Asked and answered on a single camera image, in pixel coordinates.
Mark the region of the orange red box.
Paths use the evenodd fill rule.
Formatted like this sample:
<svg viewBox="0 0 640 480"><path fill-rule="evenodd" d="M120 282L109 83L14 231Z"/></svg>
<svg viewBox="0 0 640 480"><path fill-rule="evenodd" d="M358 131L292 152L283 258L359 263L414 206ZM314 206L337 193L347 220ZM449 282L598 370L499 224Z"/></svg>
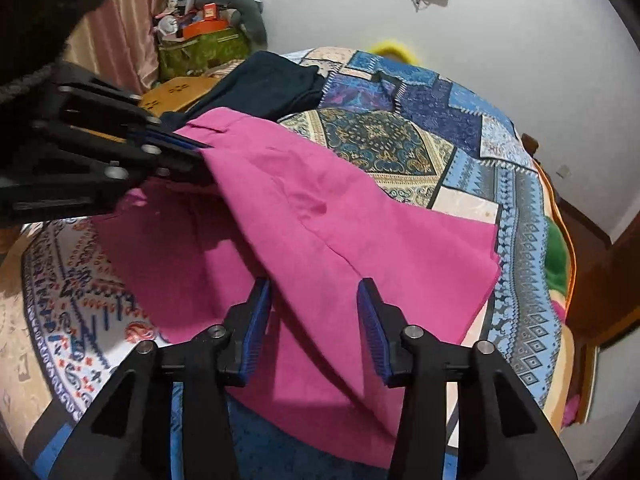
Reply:
<svg viewBox="0 0 640 480"><path fill-rule="evenodd" d="M206 3L199 20L192 21L182 29L184 39L220 32L229 27L228 21L221 16L221 10L216 3Z"/></svg>

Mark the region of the yellow foam headboard arch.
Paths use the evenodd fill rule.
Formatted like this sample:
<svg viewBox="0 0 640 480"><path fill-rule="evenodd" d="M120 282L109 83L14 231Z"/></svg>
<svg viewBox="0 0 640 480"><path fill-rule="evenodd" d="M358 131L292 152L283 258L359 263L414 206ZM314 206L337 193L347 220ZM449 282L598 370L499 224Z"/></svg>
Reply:
<svg viewBox="0 0 640 480"><path fill-rule="evenodd" d="M390 60L403 62L409 65L419 65L419 58L404 44L396 40L380 41L369 48L369 52L375 55L389 58Z"/></svg>

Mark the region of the brown wooden door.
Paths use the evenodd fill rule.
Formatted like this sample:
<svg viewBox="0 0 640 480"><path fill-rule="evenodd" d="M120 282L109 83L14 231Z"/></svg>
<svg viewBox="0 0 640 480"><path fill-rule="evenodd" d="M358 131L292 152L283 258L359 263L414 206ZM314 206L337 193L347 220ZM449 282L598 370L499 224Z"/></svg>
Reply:
<svg viewBox="0 0 640 480"><path fill-rule="evenodd" d="M639 215L610 246L575 242L577 274L566 324L580 340L596 338L639 307Z"/></svg>

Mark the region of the white wall socket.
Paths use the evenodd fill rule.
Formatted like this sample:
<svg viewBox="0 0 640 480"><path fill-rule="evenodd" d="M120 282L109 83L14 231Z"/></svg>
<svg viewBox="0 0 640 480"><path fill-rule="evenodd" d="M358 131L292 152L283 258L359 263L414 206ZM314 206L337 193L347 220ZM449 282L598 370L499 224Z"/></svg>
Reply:
<svg viewBox="0 0 640 480"><path fill-rule="evenodd" d="M556 170L556 174L561 179L566 179L570 176L570 167L566 165L559 166L558 170Z"/></svg>

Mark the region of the patchwork patterned bedspread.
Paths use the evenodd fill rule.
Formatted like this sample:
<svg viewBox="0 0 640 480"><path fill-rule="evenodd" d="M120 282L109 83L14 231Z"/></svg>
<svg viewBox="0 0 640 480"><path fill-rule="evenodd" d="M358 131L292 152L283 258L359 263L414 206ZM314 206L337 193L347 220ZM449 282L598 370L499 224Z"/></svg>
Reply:
<svg viewBox="0 0 640 480"><path fill-rule="evenodd" d="M561 343L544 276L547 226L533 159L514 125L471 90L426 70L343 48L294 58L326 78L320 104L282 118L285 128L351 162L399 203L451 214L496 230L500 274L477 314L450 314L466 341L486 337L503 353L542 409ZM25 457L45 476L76 422L117 364L139 341L169 340L169 325L147 314L119 277L115 242L128 219L177 185L150 181L122 210L96 221L55 220L23 256L23 362L42 369L51 401L38 418L5 410Z"/></svg>

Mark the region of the green storage bag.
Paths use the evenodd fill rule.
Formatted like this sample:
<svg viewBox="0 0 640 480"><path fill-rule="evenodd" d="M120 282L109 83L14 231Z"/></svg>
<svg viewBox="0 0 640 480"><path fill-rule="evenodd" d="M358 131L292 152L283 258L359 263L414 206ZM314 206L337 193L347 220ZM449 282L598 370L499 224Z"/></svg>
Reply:
<svg viewBox="0 0 640 480"><path fill-rule="evenodd" d="M183 41L163 40L158 44L158 79L201 76L211 68L252 53L246 36L233 27Z"/></svg>

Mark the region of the dark navy folded garment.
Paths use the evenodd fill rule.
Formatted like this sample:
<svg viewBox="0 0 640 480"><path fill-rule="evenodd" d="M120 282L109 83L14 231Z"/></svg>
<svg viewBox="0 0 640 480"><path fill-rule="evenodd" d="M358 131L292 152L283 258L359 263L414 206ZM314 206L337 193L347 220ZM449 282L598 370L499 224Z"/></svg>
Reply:
<svg viewBox="0 0 640 480"><path fill-rule="evenodd" d="M277 122L316 108L326 83L317 66L299 66L281 55L252 54L185 112L165 112L160 121L177 130L214 108L227 107Z"/></svg>

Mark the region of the grey neck pillow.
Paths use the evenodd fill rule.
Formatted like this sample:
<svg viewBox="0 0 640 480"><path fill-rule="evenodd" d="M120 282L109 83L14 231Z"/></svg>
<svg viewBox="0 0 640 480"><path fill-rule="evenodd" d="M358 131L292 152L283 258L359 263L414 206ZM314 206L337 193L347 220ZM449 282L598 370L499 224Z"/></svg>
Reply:
<svg viewBox="0 0 640 480"><path fill-rule="evenodd" d="M267 29L262 19L262 4L257 0L194 0L194 6L203 10L209 3L224 6L231 10L230 23L233 27L242 28L253 50L268 48Z"/></svg>

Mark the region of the striped pink curtain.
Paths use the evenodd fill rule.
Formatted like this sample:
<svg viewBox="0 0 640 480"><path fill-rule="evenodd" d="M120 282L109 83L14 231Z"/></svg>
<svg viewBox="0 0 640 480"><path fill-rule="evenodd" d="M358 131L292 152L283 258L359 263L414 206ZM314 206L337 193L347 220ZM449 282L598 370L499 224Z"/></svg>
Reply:
<svg viewBox="0 0 640 480"><path fill-rule="evenodd" d="M105 0L67 39L65 59L143 94L157 80L153 18L169 0Z"/></svg>

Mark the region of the wooden lap desk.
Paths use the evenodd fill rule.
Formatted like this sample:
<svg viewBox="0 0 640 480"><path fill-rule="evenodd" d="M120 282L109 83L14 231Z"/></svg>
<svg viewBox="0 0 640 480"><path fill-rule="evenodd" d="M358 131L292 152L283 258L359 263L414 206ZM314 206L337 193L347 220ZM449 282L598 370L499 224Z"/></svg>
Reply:
<svg viewBox="0 0 640 480"><path fill-rule="evenodd" d="M217 76L175 77L146 92L139 106L156 117L167 112L183 112L215 88L219 81Z"/></svg>

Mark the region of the pink pants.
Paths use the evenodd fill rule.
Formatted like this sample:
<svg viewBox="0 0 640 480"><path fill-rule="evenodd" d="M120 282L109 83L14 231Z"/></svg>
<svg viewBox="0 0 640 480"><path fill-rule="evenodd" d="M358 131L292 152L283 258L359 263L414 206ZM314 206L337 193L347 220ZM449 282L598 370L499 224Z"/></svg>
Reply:
<svg viewBox="0 0 640 480"><path fill-rule="evenodd" d="M269 278L268 332L236 398L321 451L387 467L401 395L362 348L359 282L372 278L409 322L462 341L500 273L496 228L399 203L324 146L235 110L183 134L203 143L214 182L151 180L95 218L116 274L173 343Z"/></svg>

